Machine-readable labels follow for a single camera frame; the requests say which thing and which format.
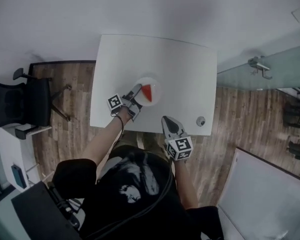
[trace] desk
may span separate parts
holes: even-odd
[[[207,47],[163,38],[102,35],[96,58],[90,125],[104,128],[112,119],[107,99],[124,95],[142,77],[160,82],[160,101],[143,107],[127,130],[162,133],[162,116],[180,121],[190,135],[210,135],[213,124],[217,53]],[[203,116],[205,124],[198,126]]]
[[[31,136],[25,140],[14,136],[15,128],[0,128],[0,156],[7,181],[17,190],[23,192],[27,190],[32,183],[40,181],[36,164]],[[12,165],[18,166],[26,184],[26,188],[20,187],[15,180]]]

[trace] cable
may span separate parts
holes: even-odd
[[[171,184],[173,182],[173,177],[172,177],[172,167],[171,167],[171,163],[172,163],[172,160],[170,159],[169,160],[169,176],[168,176],[168,179],[166,181],[166,184],[160,194],[160,196],[158,197],[158,199],[151,205],[149,205],[148,207],[146,207],[145,209],[139,211],[138,213],[130,216],[129,218],[126,218],[124,220],[118,220],[118,221],[115,221],[115,222],[112,222],[106,226],[104,226],[103,228],[91,233],[90,235],[88,235],[85,239],[105,230],[106,228],[112,226],[113,224],[116,224],[118,223],[117,225],[115,225],[113,228],[109,229],[108,231],[106,231],[105,233],[101,234],[100,236],[98,236],[97,238],[94,238],[94,240],[99,240],[103,237],[105,237],[106,235],[110,234],[111,232],[113,232],[114,230],[116,230],[117,228],[121,227],[122,225],[126,224],[127,222],[129,222],[130,220],[134,219],[134,218],[139,218],[141,216],[144,216],[145,214],[147,214],[148,212],[150,212],[165,196],[166,194],[168,193],[170,187],[171,187]]]
[[[121,122],[121,133],[120,133],[120,136],[119,138],[116,140],[116,142],[113,144],[113,147],[118,143],[118,141],[121,139],[122,137],[122,134],[124,133],[124,130],[125,130],[125,125],[124,125],[124,121],[122,120],[122,118],[118,115],[118,114],[112,114],[111,113],[111,116],[113,118],[119,118],[120,122]]]

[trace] white board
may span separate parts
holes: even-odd
[[[240,149],[218,206],[247,240],[300,240],[300,179]]]
[[[136,36],[102,35],[96,58],[90,125],[105,127],[112,119],[107,99],[127,94],[136,81],[152,77],[160,82],[160,101],[143,107],[127,130],[162,133],[161,118],[180,121],[190,135],[210,135],[217,84],[216,51],[181,41]],[[204,126],[197,118],[205,117]]]
[[[220,223],[223,231],[223,236],[225,240],[245,240],[240,232],[236,229],[230,219],[222,211],[220,206],[218,206],[218,213],[220,218]]]

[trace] black t-shirt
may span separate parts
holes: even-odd
[[[200,240],[202,232],[211,239],[223,238],[218,210],[213,206],[185,210],[173,174],[166,195],[153,209],[122,224],[161,196],[172,173],[161,157],[126,145],[111,152],[97,184],[96,169],[91,160],[69,160],[59,163],[53,177],[63,198],[84,198],[82,239],[106,233],[102,239]]]

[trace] red object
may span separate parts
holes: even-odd
[[[152,94],[151,94],[151,85],[147,84],[141,87],[141,91],[144,96],[148,99],[148,101],[152,102]]]

